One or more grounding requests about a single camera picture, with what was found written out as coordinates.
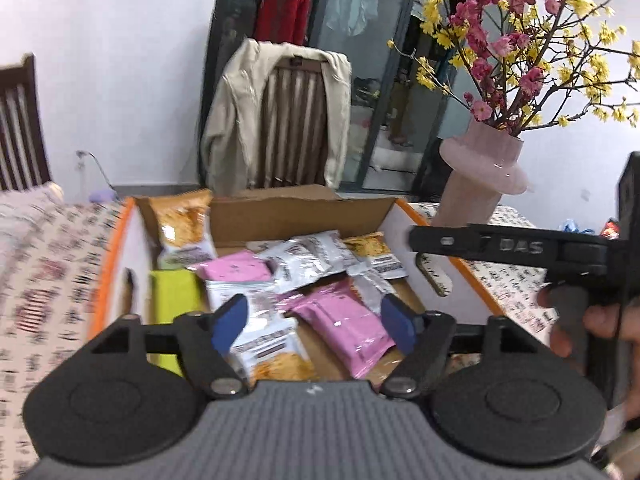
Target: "human hand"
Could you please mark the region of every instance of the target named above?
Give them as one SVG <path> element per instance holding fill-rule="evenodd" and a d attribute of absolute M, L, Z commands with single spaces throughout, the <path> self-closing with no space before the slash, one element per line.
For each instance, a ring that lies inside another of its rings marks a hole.
<path fill-rule="evenodd" d="M 538 304 L 550 308 L 549 288 L 538 293 Z M 584 313 L 584 327 L 596 337 L 612 338 L 618 322 L 618 305 L 590 306 Z M 640 416 L 640 308 L 626 308 L 620 327 L 620 339 L 634 345 L 631 388 L 626 400 L 626 418 L 632 420 Z M 567 358 L 572 353 L 571 338 L 555 324 L 551 330 L 550 346 L 555 354 Z"/>

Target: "black circular disc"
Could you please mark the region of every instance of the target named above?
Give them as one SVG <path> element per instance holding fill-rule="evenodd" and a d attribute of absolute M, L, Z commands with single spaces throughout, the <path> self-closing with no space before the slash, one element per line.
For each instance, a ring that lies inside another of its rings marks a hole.
<path fill-rule="evenodd" d="M 151 456 L 192 427 L 198 402 L 187 381 L 116 354 L 69 359 L 36 386 L 24 423 L 37 452 L 81 465 L 116 465 Z"/>
<path fill-rule="evenodd" d="M 504 354 L 446 378 L 430 399 L 447 439 L 484 460 L 542 466 L 587 452 L 606 406 L 588 380 L 553 359 Z"/>

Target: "jacket sleeve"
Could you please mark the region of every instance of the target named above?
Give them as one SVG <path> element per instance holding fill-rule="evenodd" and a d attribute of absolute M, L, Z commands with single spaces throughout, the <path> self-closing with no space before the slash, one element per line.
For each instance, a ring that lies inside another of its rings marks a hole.
<path fill-rule="evenodd" d="M 213 97 L 207 124 L 200 141 L 200 153 L 207 172 L 207 187 L 214 192 L 226 191 L 224 178 L 228 175 L 227 170 L 230 168 L 225 167 L 225 154 L 235 123 L 236 108 L 231 88 L 226 77 L 223 76 Z"/>

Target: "gray ridged surface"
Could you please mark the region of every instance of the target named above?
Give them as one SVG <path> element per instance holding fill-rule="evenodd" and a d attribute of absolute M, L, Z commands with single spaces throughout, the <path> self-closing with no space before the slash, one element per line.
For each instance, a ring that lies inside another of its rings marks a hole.
<path fill-rule="evenodd" d="M 25 480 L 603 480 L 585 462 L 519 471 L 487 465 L 445 442 L 418 407 L 368 383 L 261 383 L 213 402 L 176 446 L 149 460 L 81 468 L 46 458 Z"/>

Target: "red garment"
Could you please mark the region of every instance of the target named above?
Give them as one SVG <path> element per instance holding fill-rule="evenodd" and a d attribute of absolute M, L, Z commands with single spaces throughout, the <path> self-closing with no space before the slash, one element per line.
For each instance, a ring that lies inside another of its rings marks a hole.
<path fill-rule="evenodd" d="M 311 0 L 263 0 L 254 40 L 304 44 L 310 8 Z"/>

